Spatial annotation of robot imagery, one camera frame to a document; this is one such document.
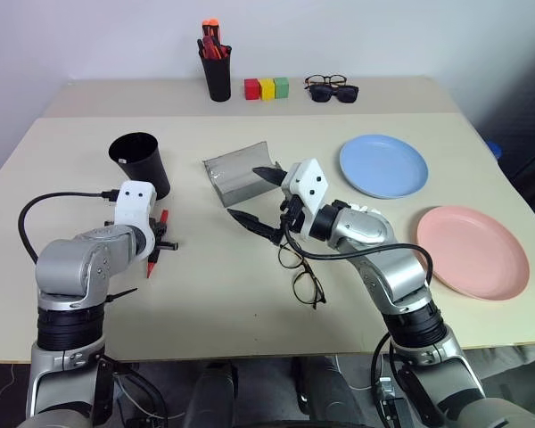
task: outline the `blue object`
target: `blue object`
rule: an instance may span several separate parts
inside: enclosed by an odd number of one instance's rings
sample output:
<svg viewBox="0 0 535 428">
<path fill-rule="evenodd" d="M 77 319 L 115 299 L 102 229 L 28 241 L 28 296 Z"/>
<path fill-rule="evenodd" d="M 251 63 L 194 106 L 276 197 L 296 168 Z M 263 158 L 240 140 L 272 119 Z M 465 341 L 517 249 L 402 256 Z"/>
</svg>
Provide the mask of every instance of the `blue object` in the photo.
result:
<svg viewBox="0 0 535 428">
<path fill-rule="evenodd" d="M 493 156 L 497 160 L 499 160 L 499 158 L 503 154 L 503 150 L 501 150 L 501 146 L 497 143 L 494 143 L 493 141 L 486 141 L 485 144 L 490 148 L 491 152 L 493 153 Z"/>
<path fill-rule="evenodd" d="M 342 173 L 359 191 L 394 199 L 418 192 L 428 180 L 428 166 L 411 145 L 392 136 L 358 136 L 342 147 Z"/>
</svg>

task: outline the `eyeglasses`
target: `eyeglasses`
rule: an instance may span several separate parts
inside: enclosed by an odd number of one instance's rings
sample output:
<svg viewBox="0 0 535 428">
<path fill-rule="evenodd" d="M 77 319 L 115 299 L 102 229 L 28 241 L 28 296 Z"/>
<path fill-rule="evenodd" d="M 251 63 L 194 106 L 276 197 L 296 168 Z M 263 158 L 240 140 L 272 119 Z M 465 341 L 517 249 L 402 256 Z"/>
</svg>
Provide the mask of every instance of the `eyeglasses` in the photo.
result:
<svg viewBox="0 0 535 428">
<path fill-rule="evenodd" d="M 340 74 L 321 76 L 316 74 L 305 79 L 305 89 L 316 103 L 326 103 L 333 95 L 342 103 L 357 101 L 358 86 L 346 85 L 347 78 Z"/>
<path fill-rule="evenodd" d="M 287 269 L 303 267 L 292 281 L 293 294 L 297 300 L 311 305 L 313 309 L 317 309 L 318 303 L 327 303 L 323 286 L 313 273 L 313 269 L 303 256 L 289 246 L 289 243 L 279 245 L 277 259 L 279 264 Z"/>
</svg>

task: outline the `white table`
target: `white table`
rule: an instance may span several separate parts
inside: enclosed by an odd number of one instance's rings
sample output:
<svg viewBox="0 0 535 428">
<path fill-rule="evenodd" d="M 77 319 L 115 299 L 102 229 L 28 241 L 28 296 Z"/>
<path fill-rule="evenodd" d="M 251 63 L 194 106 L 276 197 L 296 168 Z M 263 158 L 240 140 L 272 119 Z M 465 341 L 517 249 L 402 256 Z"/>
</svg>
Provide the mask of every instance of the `white table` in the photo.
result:
<svg viewBox="0 0 535 428">
<path fill-rule="evenodd" d="M 385 328 L 355 269 L 346 261 L 312 262 L 328 303 L 317 311 L 301 305 L 292 295 L 292 273 L 277 262 L 276 248 L 232 220 L 212 189 L 202 160 L 261 140 L 267 140 L 272 159 L 284 168 L 318 158 L 330 183 L 328 201 L 376 207 L 402 242 L 413 242 L 418 219 L 439 205 L 465 205 L 497 219 L 529 258 L 525 292 L 508 301 L 473 300 L 434 280 L 432 294 L 465 348 L 535 342 L 535 216 L 529 206 L 430 79 L 362 79 L 355 84 L 361 92 L 350 108 L 335 100 L 311 102 L 299 81 L 292 81 L 291 99 L 270 103 L 245 102 L 235 90 L 230 102 L 216 104 L 206 99 L 199 81 L 84 82 L 63 89 L 0 170 L 0 361 L 29 361 L 37 334 L 34 266 L 16 230 L 21 207 L 42 193 L 118 187 L 125 176 L 107 149 L 115 138 L 139 130 L 160 142 L 172 192 L 157 202 L 155 214 L 170 210 L 167 238 L 178 240 L 180 250 L 162 252 L 150 280 L 144 278 L 144 263 L 112 279 L 111 292 L 139 287 L 107 305 L 104 331 L 113 357 L 373 350 Z M 389 104 L 393 87 L 396 102 Z M 155 104 L 161 105 L 161 114 Z M 389 201 L 350 187 L 338 169 L 338 151 L 345 141 L 367 133 L 412 144 L 428 163 L 426 186 Z M 235 208 L 275 225 L 282 199 L 275 190 Z M 29 238 L 39 251 L 53 239 L 110 218 L 112 206 L 101 199 L 40 202 L 28 216 Z M 319 242 L 304 246 L 329 251 Z"/>
</svg>

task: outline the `white wall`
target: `white wall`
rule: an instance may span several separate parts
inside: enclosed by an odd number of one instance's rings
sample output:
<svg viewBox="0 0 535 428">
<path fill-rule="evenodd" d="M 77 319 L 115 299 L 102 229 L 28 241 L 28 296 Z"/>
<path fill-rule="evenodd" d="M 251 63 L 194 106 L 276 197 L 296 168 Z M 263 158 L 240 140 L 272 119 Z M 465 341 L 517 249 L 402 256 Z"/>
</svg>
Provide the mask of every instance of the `white wall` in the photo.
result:
<svg viewBox="0 0 535 428">
<path fill-rule="evenodd" d="M 535 61 L 535 0 L 0 0 L 0 166 L 67 79 L 200 75 L 210 16 L 234 76 L 425 74 L 474 125 Z"/>
</svg>

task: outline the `red block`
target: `red block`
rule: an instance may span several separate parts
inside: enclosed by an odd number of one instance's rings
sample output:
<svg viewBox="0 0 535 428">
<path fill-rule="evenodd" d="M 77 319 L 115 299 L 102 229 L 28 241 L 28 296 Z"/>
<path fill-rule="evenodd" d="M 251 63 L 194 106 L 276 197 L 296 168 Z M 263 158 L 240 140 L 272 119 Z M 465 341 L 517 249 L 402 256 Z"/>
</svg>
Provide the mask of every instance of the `red block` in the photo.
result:
<svg viewBox="0 0 535 428">
<path fill-rule="evenodd" d="M 245 93 L 246 100 L 258 100 L 259 81 L 256 78 L 246 78 L 243 81 L 243 91 Z"/>
</svg>

